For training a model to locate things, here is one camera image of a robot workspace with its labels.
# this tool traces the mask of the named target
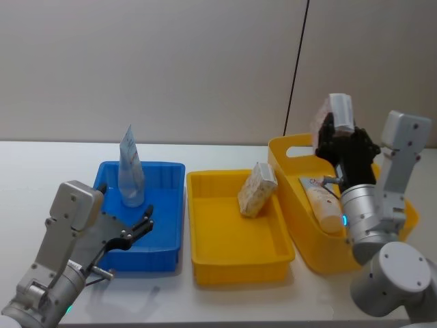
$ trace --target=table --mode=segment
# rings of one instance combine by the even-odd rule
[[[138,145],[143,161],[175,161],[186,172],[252,168],[267,160],[265,146]],[[302,154],[308,150],[292,150]],[[118,160],[114,143],[0,142],[0,305],[32,263],[44,236],[44,219],[59,184],[92,185],[102,161]],[[437,150],[424,150],[407,190],[421,213],[409,242],[437,261]],[[322,277],[297,253],[286,281],[200,288],[193,280],[188,207],[183,248],[175,273],[118,273],[110,284],[87,287],[61,322],[62,327],[401,327],[404,309],[385,318],[362,313],[349,296],[351,274]]]

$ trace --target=yellow basket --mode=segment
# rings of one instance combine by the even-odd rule
[[[198,284],[285,279],[294,250],[277,197],[256,218],[240,214],[237,194],[251,170],[186,177],[191,259]]]
[[[316,273],[333,274],[358,269],[360,266],[353,259],[350,245],[346,243],[346,229],[337,235],[327,234],[320,229],[299,181],[300,176],[334,176],[332,165],[315,155],[287,156],[288,148],[309,145],[310,134],[279,137],[268,144],[268,162],[278,179],[278,198],[288,232],[307,266]],[[377,165],[373,165],[373,171],[378,177]],[[419,221],[419,215],[409,201],[406,201],[406,216],[406,224],[400,232],[401,240],[406,239]]]

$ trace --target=label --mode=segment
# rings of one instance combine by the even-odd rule
[[[128,159],[130,169],[132,170],[133,182],[138,189],[144,188],[144,173],[141,162],[138,157],[137,145],[135,144],[132,127],[129,126],[126,135],[120,144],[121,152]]]
[[[79,263],[76,263],[74,261],[68,260],[68,265],[77,271],[80,271],[82,269],[82,266]]]
[[[321,186],[323,177],[300,178],[314,216],[321,229],[328,233],[336,233],[343,228],[343,213],[339,200]]]

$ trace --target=white wall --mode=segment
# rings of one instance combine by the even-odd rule
[[[305,0],[0,1],[0,139],[264,144]]]
[[[266,144],[282,135],[307,0],[2,0],[0,140]],[[330,92],[374,141],[434,119],[437,1],[310,0],[288,134]]]
[[[434,121],[437,146],[437,1],[310,0],[287,134],[308,131],[331,92],[352,96],[374,142],[390,110]]]

